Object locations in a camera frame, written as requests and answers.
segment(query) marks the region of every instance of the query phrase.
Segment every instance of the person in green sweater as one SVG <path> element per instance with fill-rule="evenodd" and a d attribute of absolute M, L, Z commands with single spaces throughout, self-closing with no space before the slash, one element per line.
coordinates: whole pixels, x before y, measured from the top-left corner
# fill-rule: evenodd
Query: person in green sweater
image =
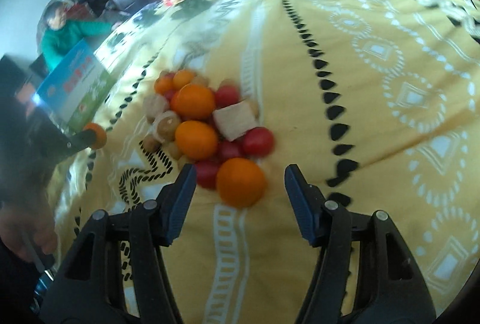
<path fill-rule="evenodd" d="M 103 22 L 67 20 L 65 3 L 62 2 L 54 2 L 47 7 L 44 21 L 46 31 L 41 48 L 50 71 L 53 71 L 70 49 L 84 37 L 109 34 L 122 24 L 121 22 L 112 25 Z"/>

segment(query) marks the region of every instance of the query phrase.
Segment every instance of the pile of food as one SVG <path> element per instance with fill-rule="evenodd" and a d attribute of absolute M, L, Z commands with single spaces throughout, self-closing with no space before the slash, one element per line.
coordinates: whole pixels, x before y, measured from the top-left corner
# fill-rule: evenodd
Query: pile of food
<path fill-rule="evenodd" d="M 192 70 L 163 71 L 143 109 L 152 125 L 143 139 L 145 151 L 162 147 L 179 168 L 194 163 L 197 184 L 217 190 L 227 205 L 248 207 L 263 196 L 267 181 L 253 160 L 270 154 L 275 140 L 258 125 L 257 102 L 242 98 L 234 80 L 214 90 Z"/>

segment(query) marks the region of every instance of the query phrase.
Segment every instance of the orange object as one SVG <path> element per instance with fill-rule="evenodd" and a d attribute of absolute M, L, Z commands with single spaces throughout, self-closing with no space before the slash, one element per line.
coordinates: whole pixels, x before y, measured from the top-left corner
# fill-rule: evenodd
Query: orange object
<path fill-rule="evenodd" d="M 90 122 L 85 125 L 84 130 L 93 130 L 95 132 L 95 142 L 90 145 L 91 149 L 100 149 L 107 143 L 107 132 L 100 125 Z"/>
<path fill-rule="evenodd" d="M 263 196 L 266 188 L 267 180 L 262 169 L 248 159 L 229 159 L 217 173 L 217 191 L 229 206 L 252 206 Z"/>
<path fill-rule="evenodd" d="M 217 153 L 217 133 L 203 122 L 181 123 L 175 131 L 175 142 L 180 151 L 192 160 L 205 160 Z"/>
<path fill-rule="evenodd" d="M 175 98 L 175 112 L 189 119 L 207 119 L 215 110 L 215 95 L 199 84 L 187 84 Z"/>
<path fill-rule="evenodd" d="M 173 76 L 173 85 L 175 89 L 182 89 L 190 83 L 197 74 L 189 69 L 182 69 Z"/>
<path fill-rule="evenodd" d="M 177 99 L 178 99 L 179 92 L 175 92 L 170 99 L 170 110 L 177 112 Z"/>
<path fill-rule="evenodd" d="M 159 77 L 155 80 L 153 88 L 157 94 L 164 95 L 173 89 L 173 80 L 167 76 Z"/>

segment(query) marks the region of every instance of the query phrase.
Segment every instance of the patterned tablecloth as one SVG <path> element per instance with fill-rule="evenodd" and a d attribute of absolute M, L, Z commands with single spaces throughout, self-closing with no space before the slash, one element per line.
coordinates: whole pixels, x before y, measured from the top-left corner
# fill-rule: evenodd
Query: patterned tablecloth
<path fill-rule="evenodd" d="M 174 9 L 158 8 L 160 21 L 132 28 L 113 60 L 123 74 L 95 117 L 108 144 L 77 156 L 58 201 L 58 255 L 94 210 L 127 211 L 175 180 L 168 154 L 141 147 L 148 130 L 141 106 L 162 69 L 186 66 L 213 86 L 238 79 L 243 94 L 259 101 L 277 148 L 260 163 L 269 181 L 263 200 L 236 210 L 197 189 L 180 238 L 163 250 L 185 323 L 294 322 L 317 251 L 302 240 L 285 193 L 290 163 L 325 196 L 351 196 L 352 211 L 387 211 L 437 311 L 445 309 L 479 259 L 480 46 L 473 18 L 480 19 L 480 2 L 211 1 L 191 20 L 172 20 Z M 135 312 L 128 257 L 125 243 L 125 294 Z M 351 309 L 355 277 L 343 313 Z"/>

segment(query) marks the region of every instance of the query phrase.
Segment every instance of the yellow tablecloth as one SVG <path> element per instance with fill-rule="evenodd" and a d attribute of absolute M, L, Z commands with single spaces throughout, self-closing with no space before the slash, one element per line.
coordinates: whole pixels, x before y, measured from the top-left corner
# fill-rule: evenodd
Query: yellow tablecloth
<path fill-rule="evenodd" d="M 351 196 L 352 211 L 387 211 L 442 311 L 479 259 L 478 43 L 442 8 L 416 0 L 212 1 L 189 21 L 167 10 L 145 31 L 150 43 L 119 57 L 133 62 L 95 117 L 108 144 L 78 155 L 59 201 L 59 256 L 94 210 L 126 211 L 175 180 L 167 154 L 140 146 L 141 106 L 162 69 L 188 66 L 213 86 L 238 79 L 277 147 L 260 162 L 263 200 L 236 210 L 197 189 L 180 238 L 163 250 L 185 323 L 294 322 L 317 251 L 302 240 L 285 193 L 290 163 L 325 196 Z M 122 251 L 135 312 L 128 244 Z M 352 276 L 343 313 L 354 287 Z"/>

